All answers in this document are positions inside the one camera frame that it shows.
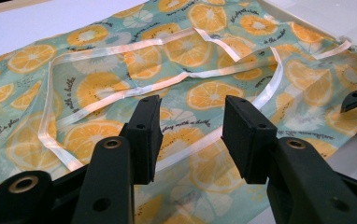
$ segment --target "white surface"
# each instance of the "white surface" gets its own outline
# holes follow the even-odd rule
[[[0,13],[0,55],[67,33],[146,0],[54,0]]]
[[[357,46],[357,1],[353,0],[265,0],[302,19],[336,39]]]

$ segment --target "fabric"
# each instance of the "fabric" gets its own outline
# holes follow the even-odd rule
[[[252,101],[278,137],[328,159],[357,133],[357,48],[257,2],[149,1],[0,56],[0,183],[26,170],[60,177],[159,94],[155,182],[136,187],[136,223],[243,223],[269,205],[220,140],[225,95]]]

